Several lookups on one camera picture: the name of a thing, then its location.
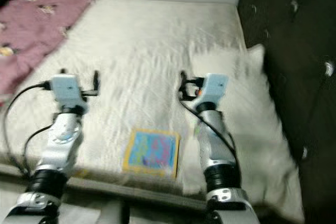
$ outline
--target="white pillow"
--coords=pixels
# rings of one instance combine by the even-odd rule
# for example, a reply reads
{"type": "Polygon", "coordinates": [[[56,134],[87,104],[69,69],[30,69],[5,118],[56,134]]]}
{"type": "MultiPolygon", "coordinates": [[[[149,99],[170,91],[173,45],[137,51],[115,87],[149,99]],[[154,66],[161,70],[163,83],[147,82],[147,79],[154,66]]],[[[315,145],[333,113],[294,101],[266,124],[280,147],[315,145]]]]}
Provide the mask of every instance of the white pillow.
{"type": "MultiPolygon", "coordinates": [[[[284,217],[302,222],[298,170],[268,92],[269,83],[263,73],[264,52],[262,45],[247,52],[215,47],[193,58],[193,72],[200,77],[209,72],[229,76],[218,110],[224,113],[225,124],[236,142],[243,189],[250,202],[269,205],[284,217]]],[[[192,115],[187,117],[194,125],[196,119],[192,115]]],[[[199,160],[198,148],[196,139],[187,141],[182,160],[186,194],[205,191],[205,180],[199,162],[195,161],[199,160]]]]}

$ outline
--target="colorful card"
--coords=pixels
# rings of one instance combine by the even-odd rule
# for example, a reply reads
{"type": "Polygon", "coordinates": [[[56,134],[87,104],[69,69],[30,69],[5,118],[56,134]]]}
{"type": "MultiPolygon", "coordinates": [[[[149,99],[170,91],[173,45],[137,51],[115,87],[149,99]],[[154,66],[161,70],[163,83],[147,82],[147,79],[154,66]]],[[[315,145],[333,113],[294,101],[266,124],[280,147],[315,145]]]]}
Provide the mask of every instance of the colorful card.
{"type": "Polygon", "coordinates": [[[125,153],[123,170],[175,178],[179,141],[175,132],[134,130],[125,153]]]}

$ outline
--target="white bed sheet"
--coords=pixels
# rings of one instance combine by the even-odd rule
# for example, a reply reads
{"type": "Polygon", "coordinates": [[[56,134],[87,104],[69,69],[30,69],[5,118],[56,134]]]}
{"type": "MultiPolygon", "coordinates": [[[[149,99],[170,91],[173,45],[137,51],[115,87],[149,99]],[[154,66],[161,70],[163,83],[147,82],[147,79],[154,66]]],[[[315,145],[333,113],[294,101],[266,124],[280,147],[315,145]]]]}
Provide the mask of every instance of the white bed sheet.
{"type": "MultiPolygon", "coordinates": [[[[183,167],[190,164],[184,151],[186,141],[192,138],[194,120],[189,120],[179,105],[176,89],[180,71],[193,73],[197,56],[214,48],[222,48],[237,59],[246,57],[233,5],[95,0],[69,32],[67,41],[20,87],[48,80],[61,68],[67,68],[78,74],[84,89],[91,89],[93,71],[99,70],[100,96],[90,98],[90,112],[83,121],[85,141],[78,155],[79,176],[195,195],[204,183],[195,188],[194,170],[183,167]],[[134,128],[179,132],[182,141],[175,181],[122,173],[124,151],[134,128]]],[[[51,122],[53,112],[56,106],[51,92],[31,91],[17,102],[8,124],[14,154],[20,155],[24,140],[32,132],[51,122]]],[[[46,136],[41,133],[32,141],[28,151],[31,163],[39,158],[46,136]]],[[[3,145],[0,151],[5,153],[3,145]]],[[[0,163],[8,163],[4,155],[0,163]]],[[[201,173],[196,176],[197,182],[203,178],[201,173]]],[[[262,201],[263,193],[258,191],[253,201],[262,201]]]]}

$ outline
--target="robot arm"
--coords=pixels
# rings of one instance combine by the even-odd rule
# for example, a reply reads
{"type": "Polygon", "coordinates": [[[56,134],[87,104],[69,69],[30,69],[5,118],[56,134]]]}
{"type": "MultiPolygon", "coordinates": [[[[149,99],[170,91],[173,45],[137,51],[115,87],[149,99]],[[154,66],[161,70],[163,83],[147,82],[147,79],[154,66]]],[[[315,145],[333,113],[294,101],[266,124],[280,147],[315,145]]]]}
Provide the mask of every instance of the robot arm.
{"type": "Polygon", "coordinates": [[[94,75],[94,89],[90,91],[81,91],[73,74],[57,74],[50,81],[60,112],[49,129],[47,146],[25,193],[3,224],[58,223],[60,199],[83,140],[81,120],[88,112],[86,96],[98,95],[98,72],[94,75]]]}
{"type": "Polygon", "coordinates": [[[207,223],[258,224],[258,218],[241,188],[241,174],[234,141],[216,108],[225,94],[228,77],[207,74],[206,78],[188,80],[181,73],[181,104],[199,118],[196,137],[200,143],[201,168],[207,186],[207,223]],[[195,85],[196,96],[187,91],[195,85]]]}

